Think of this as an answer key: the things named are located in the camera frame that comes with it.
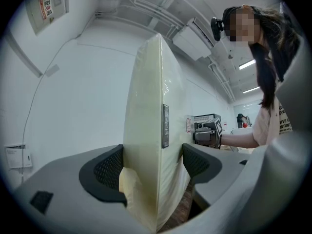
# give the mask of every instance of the fluorescent light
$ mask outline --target fluorescent light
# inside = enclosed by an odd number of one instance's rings
[[[258,88],[260,88],[260,87],[256,87],[256,88],[252,88],[252,89],[250,89],[250,90],[244,91],[243,94],[244,94],[244,93],[248,93],[248,92],[250,92],[250,91],[252,91],[252,90],[256,90],[256,89],[258,89]]]
[[[252,64],[254,64],[254,63],[255,63],[255,60],[251,60],[251,61],[249,61],[249,62],[246,62],[246,63],[243,64],[243,65],[240,65],[240,66],[239,66],[239,69],[241,70],[241,69],[246,68],[246,67],[248,67],[248,66],[250,66],[250,65],[252,65]]]

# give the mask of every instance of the black mesh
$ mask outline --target black mesh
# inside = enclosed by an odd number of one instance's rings
[[[189,144],[183,144],[182,148],[183,164],[192,179],[192,184],[208,182],[221,171],[222,163],[216,157]]]
[[[127,206],[125,195],[119,192],[122,150],[123,146],[118,145],[85,163],[79,171],[79,180],[83,188],[98,200]]]
[[[209,167],[209,162],[204,157],[187,148],[183,149],[183,163],[191,178]]]
[[[122,150],[119,150],[98,163],[93,172],[98,182],[109,188],[118,190],[119,175],[122,168]]]

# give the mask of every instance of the white mattress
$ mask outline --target white mattress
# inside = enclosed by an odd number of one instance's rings
[[[137,52],[124,127],[124,169],[119,190],[129,212],[151,232],[158,231],[180,202],[190,177],[182,144],[191,143],[185,77],[160,34]],[[169,146],[162,148],[162,108],[169,106]]]

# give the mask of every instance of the white paper sign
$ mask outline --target white paper sign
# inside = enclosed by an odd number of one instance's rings
[[[39,0],[39,4],[43,20],[46,20],[53,14],[51,0]]]

